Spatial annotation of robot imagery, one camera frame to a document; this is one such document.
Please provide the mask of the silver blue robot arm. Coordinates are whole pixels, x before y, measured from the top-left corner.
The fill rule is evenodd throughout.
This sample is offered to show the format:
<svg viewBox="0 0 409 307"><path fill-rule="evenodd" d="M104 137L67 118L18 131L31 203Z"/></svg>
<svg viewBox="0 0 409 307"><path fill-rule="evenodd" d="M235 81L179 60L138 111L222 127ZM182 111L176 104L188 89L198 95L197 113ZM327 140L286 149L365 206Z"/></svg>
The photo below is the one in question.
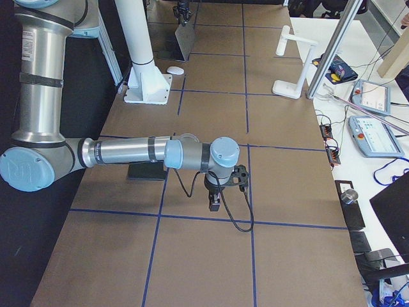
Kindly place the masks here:
<svg viewBox="0 0 409 307"><path fill-rule="evenodd" d="M50 186L78 169L101 164L154 163L204 174L209 208L225 204L226 186L244 185L240 149L229 137L202 143L192 134L148 138L65 138L60 133L66 39L98 38L97 1L15 1L22 25L20 123L1 155L1 176L20 191Z"/></svg>

